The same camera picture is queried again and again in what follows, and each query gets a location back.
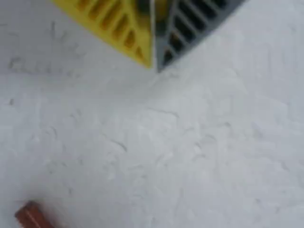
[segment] red object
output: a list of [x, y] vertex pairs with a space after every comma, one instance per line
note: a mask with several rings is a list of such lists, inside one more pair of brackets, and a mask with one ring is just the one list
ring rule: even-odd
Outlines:
[[45, 218], [36, 202], [30, 201], [15, 214], [23, 228], [54, 228]]

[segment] yellow ridged plastic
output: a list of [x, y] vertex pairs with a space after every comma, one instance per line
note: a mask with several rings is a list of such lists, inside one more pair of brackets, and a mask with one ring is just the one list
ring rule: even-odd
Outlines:
[[150, 15], [136, 0], [53, 0], [63, 11], [106, 43], [151, 67]]

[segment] gray ridged plastic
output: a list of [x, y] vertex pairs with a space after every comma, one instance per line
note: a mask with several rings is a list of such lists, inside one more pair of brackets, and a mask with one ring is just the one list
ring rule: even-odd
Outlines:
[[173, 0], [167, 21], [156, 24], [158, 71], [216, 29], [245, 0]]

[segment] gray plastic object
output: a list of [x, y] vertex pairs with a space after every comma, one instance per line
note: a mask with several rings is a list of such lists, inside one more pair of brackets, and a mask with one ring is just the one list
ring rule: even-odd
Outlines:
[[215, 30], [245, 0], [173, 0], [168, 18], [156, 23], [158, 71]]

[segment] yellow plastic object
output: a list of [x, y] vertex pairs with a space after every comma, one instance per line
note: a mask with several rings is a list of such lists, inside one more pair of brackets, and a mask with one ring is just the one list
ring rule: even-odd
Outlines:
[[151, 67], [150, 15], [139, 12], [137, 0], [53, 1], [103, 41]]

